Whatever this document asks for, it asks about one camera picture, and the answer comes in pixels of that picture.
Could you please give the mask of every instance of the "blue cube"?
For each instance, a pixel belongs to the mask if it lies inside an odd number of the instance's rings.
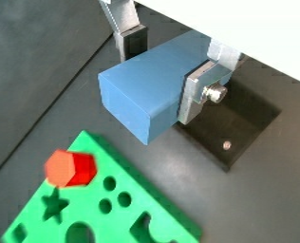
[[[97,75],[101,103],[143,144],[178,121],[184,77],[210,40],[191,30]]]

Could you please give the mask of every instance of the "black surface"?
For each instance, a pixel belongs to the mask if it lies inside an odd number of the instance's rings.
[[[109,34],[95,0],[0,1],[0,164]]]
[[[215,163],[228,171],[281,110],[235,80],[226,87],[222,102],[207,101],[187,125],[178,122],[178,130],[212,153]],[[231,144],[230,149],[223,148],[224,142]]]

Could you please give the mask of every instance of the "star-shaped hole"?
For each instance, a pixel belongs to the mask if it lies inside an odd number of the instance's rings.
[[[51,196],[41,197],[43,204],[45,206],[43,213],[43,220],[53,217],[57,224],[63,223],[61,210],[68,205],[68,200],[59,198],[59,189],[55,188]]]

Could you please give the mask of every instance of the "hole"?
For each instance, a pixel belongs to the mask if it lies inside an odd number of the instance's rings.
[[[112,210],[112,204],[107,199],[99,201],[99,210],[103,214],[108,214]]]
[[[112,191],[113,188],[115,188],[115,180],[113,180],[113,178],[112,177],[104,178],[104,182],[103,183],[104,183],[104,189],[107,191]]]
[[[84,223],[73,223],[64,236],[64,243],[95,243],[91,228]]]
[[[148,232],[148,225],[151,222],[151,215],[146,212],[138,217],[131,229],[130,233],[134,236],[134,239],[138,243],[156,243],[152,239],[152,236]],[[178,243],[176,240],[168,240],[163,243]]]
[[[27,236],[27,232],[25,232],[23,224],[17,224],[17,226],[13,228],[12,236],[13,236],[13,242],[15,243],[23,242],[23,240]]]
[[[41,197],[43,204],[45,206],[43,213],[43,220],[48,220],[51,217],[59,224],[63,223],[61,211],[68,205],[68,200],[61,199],[59,195],[59,189],[55,188],[51,196]]]
[[[128,193],[120,193],[117,195],[117,203],[121,207],[128,207],[131,205],[132,199]]]

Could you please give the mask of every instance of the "metal bracket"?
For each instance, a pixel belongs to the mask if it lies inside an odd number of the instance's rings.
[[[147,50],[147,27],[139,23],[134,0],[99,0],[99,3],[123,62]]]
[[[203,103],[211,100],[219,103],[226,95],[223,86],[238,66],[244,62],[244,55],[231,47],[211,39],[208,60],[186,77],[178,121],[187,124],[199,114]]]

